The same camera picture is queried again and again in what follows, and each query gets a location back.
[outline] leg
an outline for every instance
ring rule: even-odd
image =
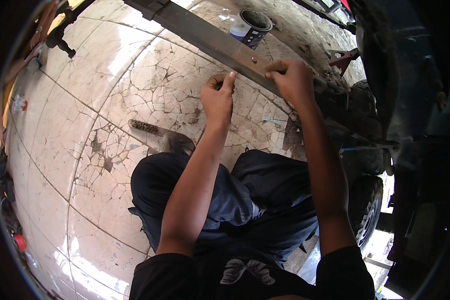
[[[175,184],[182,175],[189,157],[182,154],[159,153],[142,159],[131,177],[133,205],[130,212],[139,215],[150,245],[157,251],[160,241],[162,217]],[[200,233],[194,255],[200,255],[230,241],[218,228],[220,222],[234,226],[246,224],[258,214],[249,191],[227,168],[220,165],[213,189],[210,209]]]
[[[293,207],[312,195],[308,164],[279,154],[247,151],[237,159],[232,175],[267,211]]]
[[[243,226],[241,238],[283,265],[318,228],[307,163],[250,150],[238,158],[232,175],[249,188],[256,204],[267,207]]]

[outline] concrete floor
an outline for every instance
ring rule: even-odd
[[[175,2],[223,31],[233,22],[218,4]],[[127,121],[199,142],[206,122],[199,90],[230,69],[120,0],[97,0],[67,27],[64,40],[75,57],[50,49],[40,70],[19,75],[12,94],[28,101],[7,127],[15,209],[36,261],[30,268],[45,288],[68,300],[127,299],[135,266],[154,255],[140,220],[127,210],[130,176],[160,149],[158,137]],[[257,51],[270,60],[302,59],[272,34]],[[222,164],[231,170],[246,147],[290,157],[284,146],[290,112],[283,99],[238,75]],[[298,257],[288,268],[298,272],[300,263]]]

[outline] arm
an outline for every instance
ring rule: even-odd
[[[200,92],[207,126],[168,199],[157,254],[192,256],[207,218],[218,166],[231,125],[235,73],[212,76]],[[220,91],[215,90],[223,81]]]
[[[313,204],[320,228],[321,256],[356,246],[348,220],[347,178],[315,102],[312,70],[300,61],[291,60],[277,60],[267,66],[267,70],[270,72],[266,77],[275,81],[283,98],[295,107],[302,123]]]

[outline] can lid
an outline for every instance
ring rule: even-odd
[[[261,11],[245,8],[240,10],[239,15],[253,29],[270,31],[274,26],[270,18]]]

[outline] metal can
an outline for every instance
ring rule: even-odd
[[[270,18],[263,12],[245,8],[235,18],[228,34],[252,49],[274,27]]]

